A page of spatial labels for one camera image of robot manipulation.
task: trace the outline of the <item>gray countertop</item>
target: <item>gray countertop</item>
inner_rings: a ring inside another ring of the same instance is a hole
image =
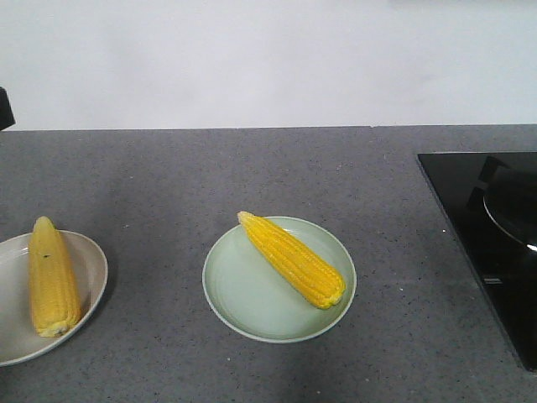
[[[416,155],[536,148],[525,125],[0,133],[0,241],[48,215],[110,265],[73,338],[0,368],[0,401],[534,401]],[[203,262],[240,210],[347,247],[329,332],[260,343],[211,311]]]

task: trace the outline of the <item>plate rim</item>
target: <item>plate rim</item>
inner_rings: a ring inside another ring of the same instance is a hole
[[[263,337],[263,336],[258,336],[258,335],[255,335],[255,334],[251,334],[250,332],[247,332],[243,329],[241,329],[240,327],[237,327],[235,326],[234,324],[232,324],[231,322],[229,322],[215,307],[215,305],[213,304],[212,300],[211,300],[211,297],[209,296],[209,292],[207,291],[207,285],[206,285],[206,270],[207,270],[207,263],[209,261],[209,258],[213,252],[213,250],[217,247],[217,245],[222,242],[222,240],[229,235],[229,233],[233,232],[233,231],[237,231],[238,228],[241,227],[241,224],[238,224],[230,229],[228,229],[223,235],[221,235],[218,240],[211,246],[211,248],[209,249],[209,252],[207,252],[207,255],[206,255],[206,258],[205,258],[205,262],[203,264],[203,270],[201,272],[201,283],[203,285],[203,292],[205,294],[205,298],[206,298],[206,301],[208,302],[209,306],[211,307],[211,310],[216,314],[216,316],[222,321],[224,322],[228,327],[230,327],[232,330],[234,330],[235,332],[239,333],[239,334],[242,334],[243,336],[245,336],[246,338],[250,338],[252,340],[255,340],[255,341],[258,341],[258,342],[263,342],[263,343],[272,343],[272,344],[290,344],[290,343],[299,343],[299,342],[303,342],[305,340],[310,340],[312,338],[316,338],[318,336],[320,336],[321,334],[325,333],[325,332],[328,332],[331,328],[333,328],[348,312],[348,310],[350,309],[351,305],[352,305],[352,302],[354,300],[354,296],[356,295],[356,290],[357,290],[357,272],[356,272],[356,266],[354,265],[354,261],[352,260],[352,256],[351,254],[349,254],[347,248],[345,248],[345,245],[343,245],[343,243],[333,234],[331,233],[330,231],[328,231],[327,229],[321,227],[320,225],[318,224],[315,224],[314,222],[310,222],[310,221],[307,221],[305,220],[304,218],[298,218],[298,217],[291,217],[291,216],[264,216],[264,218],[267,218],[267,219],[280,219],[280,218],[283,218],[285,220],[290,220],[290,221],[297,221],[297,222],[302,222],[302,223],[305,223],[307,225],[310,225],[314,228],[317,228],[319,230],[321,230],[323,233],[326,233],[330,238],[332,238],[334,241],[336,241],[336,243],[340,246],[340,248],[343,250],[343,252],[345,253],[346,257],[348,258],[348,261],[350,262],[351,264],[351,267],[352,267],[352,289],[349,290],[351,291],[351,297],[349,298],[349,301],[347,303],[347,305],[343,308],[343,310],[340,312],[340,314],[331,322],[329,323],[328,325],[324,326],[322,329],[316,331],[316,332],[313,332],[311,334],[308,334],[306,336],[302,336],[302,337],[299,337],[299,338],[281,338],[281,339],[277,339],[277,338],[267,338],[267,337]]]
[[[63,336],[57,338],[51,344],[49,344],[49,345],[47,345],[47,346],[45,346],[43,348],[40,348],[39,350],[34,351],[33,353],[29,353],[29,354],[26,354],[26,355],[24,355],[22,357],[18,357],[18,358],[15,358],[15,359],[9,359],[9,360],[6,360],[6,361],[0,361],[0,367],[7,367],[9,365],[21,364],[21,363],[24,363],[24,362],[29,361],[31,359],[36,359],[36,358],[40,357],[41,355],[43,355],[45,353],[48,353],[50,350],[58,347],[62,343],[66,342],[91,317],[91,315],[93,314],[93,312],[96,310],[97,306],[99,305],[99,302],[101,301],[102,296],[104,295],[104,291],[107,288],[107,282],[108,282],[108,261],[107,261],[107,256],[104,254],[104,252],[102,251],[102,249],[99,246],[99,244],[97,242],[95,242],[93,239],[91,239],[91,238],[89,238],[86,235],[81,234],[81,233],[76,233],[74,231],[68,231],[68,230],[65,230],[65,229],[60,229],[59,231],[61,233],[66,233],[69,236],[74,236],[74,237],[84,239],[89,244],[92,244],[93,247],[97,250],[97,252],[101,256],[102,261],[104,263],[104,266],[103,266],[103,269],[104,269],[104,281],[102,283],[101,289],[97,293],[95,303],[93,304],[93,306],[90,306],[90,308],[87,310],[86,314],[80,319],[80,321],[76,324],[76,326],[73,327],[69,332],[67,332]],[[3,243],[8,243],[8,242],[16,242],[17,240],[19,240],[21,238],[29,238],[31,234],[32,233],[23,233],[23,234],[18,235],[16,237],[6,239],[5,241],[0,242],[0,245],[3,244]]]

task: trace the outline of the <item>light green plate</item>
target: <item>light green plate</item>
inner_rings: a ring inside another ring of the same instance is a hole
[[[268,217],[336,267],[347,288],[328,310],[312,306],[248,240],[240,225],[211,248],[203,268],[206,298],[216,315],[242,335],[268,343],[295,343],[319,336],[345,315],[357,276],[345,247],[325,229],[293,217]]]

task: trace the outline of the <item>yellow corn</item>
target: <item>yellow corn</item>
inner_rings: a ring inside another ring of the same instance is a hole
[[[327,309],[339,302],[345,280],[336,268],[267,218],[237,216],[253,245],[309,303]]]
[[[29,245],[32,323],[44,338],[69,331],[81,318],[75,273],[62,234],[47,217],[35,222]]]

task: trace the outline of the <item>dark object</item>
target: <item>dark object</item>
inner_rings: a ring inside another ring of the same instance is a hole
[[[523,244],[534,233],[537,152],[418,158],[514,355],[537,372],[537,253]]]
[[[485,191],[484,203],[490,218],[507,235],[537,251],[536,174],[497,170]]]
[[[4,130],[15,124],[15,118],[9,105],[8,94],[6,90],[0,87],[0,130]]]

